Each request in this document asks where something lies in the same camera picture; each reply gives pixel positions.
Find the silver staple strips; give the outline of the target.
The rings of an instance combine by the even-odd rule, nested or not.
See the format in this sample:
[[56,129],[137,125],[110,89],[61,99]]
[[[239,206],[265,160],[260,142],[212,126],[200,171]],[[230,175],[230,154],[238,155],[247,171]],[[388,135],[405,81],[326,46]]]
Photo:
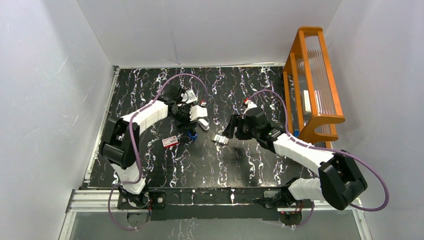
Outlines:
[[212,138],[212,141],[219,145],[226,146],[228,145],[229,139],[223,135],[215,134],[214,137]]

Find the red white staple box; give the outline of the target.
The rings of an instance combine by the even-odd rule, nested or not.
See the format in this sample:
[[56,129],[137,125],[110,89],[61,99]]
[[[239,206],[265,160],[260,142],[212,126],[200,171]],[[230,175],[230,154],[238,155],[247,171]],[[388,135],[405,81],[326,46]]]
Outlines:
[[162,145],[164,148],[170,148],[172,146],[176,146],[179,144],[179,139],[177,136],[171,136],[168,138],[164,138],[162,140]]

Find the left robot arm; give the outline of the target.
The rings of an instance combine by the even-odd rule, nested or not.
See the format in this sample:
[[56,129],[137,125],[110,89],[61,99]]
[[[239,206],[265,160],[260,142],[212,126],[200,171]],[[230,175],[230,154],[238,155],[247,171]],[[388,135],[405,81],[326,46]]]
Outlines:
[[198,137],[198,120],[207,117],[206,102],[199,101],[193,90],[173,88],[151,100],[139,110],[121,117],[109,117],[104,125],[99,154],[116,171],[118,188],[131,194],[130,202],[137,208],[149,203],[149,194],[143,189],[139,154],[140,135],[155,123],[168,117],[177,123],[177,131],[190,140]]

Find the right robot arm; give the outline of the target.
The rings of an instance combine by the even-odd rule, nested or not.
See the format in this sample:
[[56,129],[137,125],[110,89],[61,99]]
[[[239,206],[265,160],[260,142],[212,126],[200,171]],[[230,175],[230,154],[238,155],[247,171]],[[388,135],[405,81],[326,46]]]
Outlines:
[[368,188],[355,160],[346,152],[316,149],[294,138],[284,129],[274,127],[256,105],[247,107],[242,114],[232,115],[222,135],[228,139],[255,139],[262,148],[288,157],[317,175],[294,178],[281,188],[282,202],[288,207],[295,207],[301,200],[319,200],[344,210]]

